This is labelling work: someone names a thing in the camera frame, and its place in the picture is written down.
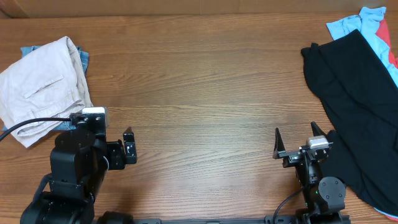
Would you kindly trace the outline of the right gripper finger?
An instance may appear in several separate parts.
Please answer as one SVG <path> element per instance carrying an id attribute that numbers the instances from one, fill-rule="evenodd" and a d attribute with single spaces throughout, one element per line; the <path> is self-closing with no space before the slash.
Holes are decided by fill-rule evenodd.
<path id="1" fill-rule="evenodd" d="M 274 153 L 283 153 L 285 152 L 284 143 L 282 137 L 280 135 L 280 131 L 278 128 L 275 129 L 275 144 L 274 144 Z"/>
<path id="2" fill-rule="evenodd" d="M 320 129 L 320 127 L 317 125 L 317 123 L 315 121 L 312 121 L 310 123 L 310 125 L 311 125 L 311 128 L 312 128 L 312 133 L 313 133 L 314 137 L 316 137 L 316 136 L 324 136 L 324 137 L 326 137 L 326 134 Z"/>

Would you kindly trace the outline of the beige khaki shorts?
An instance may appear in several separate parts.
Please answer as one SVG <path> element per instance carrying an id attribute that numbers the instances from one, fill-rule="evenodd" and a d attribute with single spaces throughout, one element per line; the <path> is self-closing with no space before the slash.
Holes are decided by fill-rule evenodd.
<path id="1" fill-rule="evenodd" d="M 60 118 L 92 105 L 80 53 L 67 36 L 33 50 L 1 73 L 5 127 L 38 120 L 12 132 L 24 147 L 60 125 Z"/>

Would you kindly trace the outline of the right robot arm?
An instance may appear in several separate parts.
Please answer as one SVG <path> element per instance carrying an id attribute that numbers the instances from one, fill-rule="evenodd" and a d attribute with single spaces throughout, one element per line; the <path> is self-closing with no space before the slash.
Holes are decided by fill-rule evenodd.
<path id="1" fill-rule="evenodd" d="M 275 210 L 273 216 L 266 217 L 270 223 L 296 224 L 348 224 L 348 215 L 342 215 L 345 209 L 346 186 L 337 177 L 323 175 L 320 163 L 329 156 L 332 143 L 326 134 L 311 122 L 313 136 L 297 151 L 288 152 L 278 129 L 275 130 L 273 158 L 282 159 L 284 168 L 294 167 L 300 182 L 300 190 L 288 196 Z M 306 207 L 298 209 L 295 215 L 280 216 L 280 209 L 298 194 L 303 194 Z"/>

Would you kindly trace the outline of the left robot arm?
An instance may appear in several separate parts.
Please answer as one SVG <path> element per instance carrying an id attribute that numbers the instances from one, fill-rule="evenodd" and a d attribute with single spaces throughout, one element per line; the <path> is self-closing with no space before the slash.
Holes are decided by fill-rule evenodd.
<path id="1" fill-rule="evenodd" d="M 51 172 L 45 175 L 20 222 L 92 223 L 94 204 L 109 170 L 123 170 L 137 162 L 134 133 L 106 141 L 102 133 L 76 128 L 55 139 L 50 153 Z"/>

